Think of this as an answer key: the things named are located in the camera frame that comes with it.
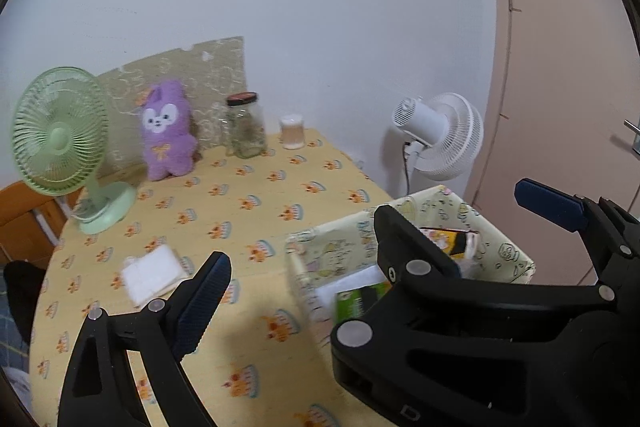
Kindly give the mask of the beige door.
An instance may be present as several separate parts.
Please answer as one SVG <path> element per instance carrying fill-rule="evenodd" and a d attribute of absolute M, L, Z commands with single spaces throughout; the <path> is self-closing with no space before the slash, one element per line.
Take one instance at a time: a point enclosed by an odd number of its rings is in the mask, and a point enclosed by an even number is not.
<path fill-rule="evenodd" d="M 622 0 L 497 0 L 487 138 L 472 206 L 529 255 L 537 284 L 594 281 L 580 238 L 521 208 L 530 178 L 639 209 L 639 55 Z"/>

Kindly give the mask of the white standing fan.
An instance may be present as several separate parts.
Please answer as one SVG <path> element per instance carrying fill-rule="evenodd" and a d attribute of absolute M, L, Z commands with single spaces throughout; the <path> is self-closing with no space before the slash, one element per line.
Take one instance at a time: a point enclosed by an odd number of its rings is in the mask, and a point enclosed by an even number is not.
<path fill-rule="evenodd" d="M 429 100 L 403 98 L 393 110 L 392 124 L 402 134 L 407 194 L 415 176 L 460 190 L 468 186 L 485 129 L 482 115 L 464 96 L 446 92 Z"/>

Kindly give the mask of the green desk fan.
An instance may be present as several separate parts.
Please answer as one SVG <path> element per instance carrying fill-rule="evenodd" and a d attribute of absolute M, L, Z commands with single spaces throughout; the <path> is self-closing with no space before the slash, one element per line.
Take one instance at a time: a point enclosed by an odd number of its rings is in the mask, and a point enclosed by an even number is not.
<path fill-rule="evenodd" d="M 66 196 L 85 190 L 73 217 L 88 235 L 116 225 L 137 197 L 126 182 L 99 182 L 107 144 L 103 91 L 96 77 L 81 68 L 63 66 L 43 72 L 17 102 L 11 145 L 18 172 L 42 195 Z"/>

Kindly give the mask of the black garment on chair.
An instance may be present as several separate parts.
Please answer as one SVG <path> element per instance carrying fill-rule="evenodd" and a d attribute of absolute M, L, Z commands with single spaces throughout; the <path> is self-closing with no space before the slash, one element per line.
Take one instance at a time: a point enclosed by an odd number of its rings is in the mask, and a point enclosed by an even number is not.
<path fill-rule="evenodd" d="M 24 343 L 32 342 L 37 303 L 46 270 L 24 260 L 14 260 L 3 268 L 6 297 L 13 321 Z"/>

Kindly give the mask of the purple plush toy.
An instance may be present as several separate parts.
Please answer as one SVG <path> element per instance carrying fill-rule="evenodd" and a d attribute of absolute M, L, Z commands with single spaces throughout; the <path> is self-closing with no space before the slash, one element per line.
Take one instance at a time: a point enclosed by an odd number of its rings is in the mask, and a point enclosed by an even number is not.
<path fill-rule="evenodd" d="M 150 181 L 185 176 L 193 170 L 198 140 L 191 132 L 191 105 L 179 80 L 150 88 L 140 121 L 142 156 Z"/>

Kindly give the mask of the white folded towel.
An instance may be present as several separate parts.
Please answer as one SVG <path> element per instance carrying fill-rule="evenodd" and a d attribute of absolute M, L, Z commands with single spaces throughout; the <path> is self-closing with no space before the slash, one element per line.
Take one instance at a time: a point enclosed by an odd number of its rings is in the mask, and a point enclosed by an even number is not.
<path fill-rule="evenodd" d="M 162 297 L 188 278 L 179 257 L 160 245 L 141 257 L 129 257 L 120 270 L 122 283 L 136 309 Z"/>

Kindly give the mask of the patterned board against wall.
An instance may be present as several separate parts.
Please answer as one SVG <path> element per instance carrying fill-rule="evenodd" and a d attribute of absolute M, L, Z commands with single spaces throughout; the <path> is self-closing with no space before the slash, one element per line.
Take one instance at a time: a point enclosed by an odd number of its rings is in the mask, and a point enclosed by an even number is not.
<path fill-rule="evenodd" d="M 110 129 L 100 176 L 142 163 L 142 105 L 154 84 L 181 82 L 191 104 L 198 148 L 222 143 L 221 119 L 228 95 L 247 89 L 244 38 L 209 40 L 150 55 L 96 77 L 106 96 Z"/>

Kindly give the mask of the patterned storage box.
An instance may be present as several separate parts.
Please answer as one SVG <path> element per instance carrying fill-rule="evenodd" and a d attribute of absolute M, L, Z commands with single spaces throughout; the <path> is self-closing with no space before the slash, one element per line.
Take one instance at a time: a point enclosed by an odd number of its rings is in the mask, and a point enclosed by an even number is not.
<path fill-rule="evenodd" d="M 428 188 L 288 236 L 292 291 L 315 343 L 328 343 L 335 325 L 333 309 L 317 296 L 320 284 L 370 265 L 393 284 L 412 260 L 462 277 L 457 263 L 421 233 L 422 227 L 480 233 L 476 263 L 464 279 L 527 284 L 535 273 L 534 260 L 460 196 L 443 185 Z"/>

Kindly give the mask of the glass jar with lid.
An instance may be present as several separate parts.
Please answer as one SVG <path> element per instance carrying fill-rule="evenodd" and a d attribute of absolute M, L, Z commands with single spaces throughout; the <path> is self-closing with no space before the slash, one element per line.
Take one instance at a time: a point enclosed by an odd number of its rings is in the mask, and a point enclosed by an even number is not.
<path fill-rule="evenodd" d="M 253 91 L 239 92 L 226 98 L 224 137 L 229 156 L 242 159 L 259 156 L 267 146 L 264 115 Z"/>

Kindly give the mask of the green sponge pack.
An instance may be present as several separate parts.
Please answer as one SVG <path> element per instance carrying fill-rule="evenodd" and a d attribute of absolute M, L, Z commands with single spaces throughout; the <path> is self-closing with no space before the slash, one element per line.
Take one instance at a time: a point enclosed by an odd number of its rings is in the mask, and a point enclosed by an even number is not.
<path fill-rule="evenodd" d="M 383 282 L 337 291 L 333 305 L 334 324 L 362 317 L 391 287 L 390 283 Z"/>

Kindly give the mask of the cartoon tissue pack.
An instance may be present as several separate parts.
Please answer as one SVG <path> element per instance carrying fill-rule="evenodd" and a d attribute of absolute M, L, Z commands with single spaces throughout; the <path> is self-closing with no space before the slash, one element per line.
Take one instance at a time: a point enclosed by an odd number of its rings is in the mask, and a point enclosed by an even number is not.
<path fill-rule="evenodd" d="M 476 263 L 474 256 L 480 245 L 480 233 L 427 227 L 420 228 L 420 231 L 448 258 L 457 263 L 462 277 L 470 276 Z"/>

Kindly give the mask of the cotton swab container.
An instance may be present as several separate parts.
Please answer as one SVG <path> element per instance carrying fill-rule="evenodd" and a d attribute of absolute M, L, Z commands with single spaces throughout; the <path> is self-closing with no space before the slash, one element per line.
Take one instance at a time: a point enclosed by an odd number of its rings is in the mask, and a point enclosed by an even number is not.
<path fill-rule="evenodd" d="M 280 140 L 285 150 L 298 150 L 306 144 L 304 118 L 299 114 L 280 118 Z"/>

